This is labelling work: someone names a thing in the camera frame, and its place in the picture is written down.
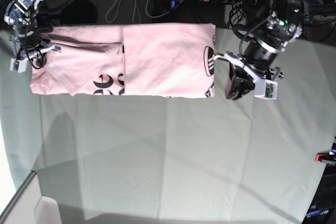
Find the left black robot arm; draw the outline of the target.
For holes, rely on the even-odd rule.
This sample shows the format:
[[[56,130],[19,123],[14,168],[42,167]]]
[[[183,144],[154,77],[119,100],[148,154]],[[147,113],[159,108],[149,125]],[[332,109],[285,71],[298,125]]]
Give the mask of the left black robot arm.
[[[275,58],[302,36],[307,21],[315,16],[335,15],[335,4],[315,4],[311,0],[266,0],[246,25],[232,27],[240,39],[239,54],[216,54],[215,59],[229,62],[226,98],[237,100],[254,92],[256,98],[275,100],[279,67],[271,68]]]

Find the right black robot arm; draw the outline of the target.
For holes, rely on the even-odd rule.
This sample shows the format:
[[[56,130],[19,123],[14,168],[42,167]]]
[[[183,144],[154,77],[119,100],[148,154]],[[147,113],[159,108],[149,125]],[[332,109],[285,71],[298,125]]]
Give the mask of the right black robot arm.
[[[14,55],[10,61],[11,71],[23,73],[28,64],[34,69],[41,69],[47,62],[46,54],[60,50],[60,47],[42,36],[42,33],[53,29],[38,27],[37,15],[45,1],[15,0],[6,8],[4,22],[14,31],[9,39]]]

